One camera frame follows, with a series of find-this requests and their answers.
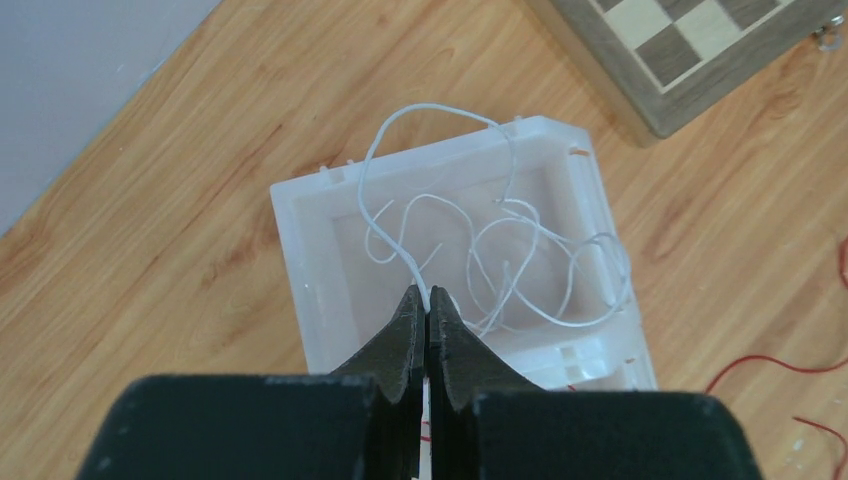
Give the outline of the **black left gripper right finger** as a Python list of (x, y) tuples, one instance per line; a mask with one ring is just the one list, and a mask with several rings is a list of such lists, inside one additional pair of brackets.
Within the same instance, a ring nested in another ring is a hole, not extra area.
[(547, 391), (430, 294), (431, 472), (436, 479), (758, 479), (745, 434), (691, 392)]

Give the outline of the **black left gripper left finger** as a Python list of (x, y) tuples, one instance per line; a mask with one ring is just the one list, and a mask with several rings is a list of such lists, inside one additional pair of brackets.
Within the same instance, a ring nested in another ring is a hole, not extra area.
[(426, 314), (391, 320), (327, 374), (150, 375), (106, 415), (82, 479), (412, 479), (419, 473)]

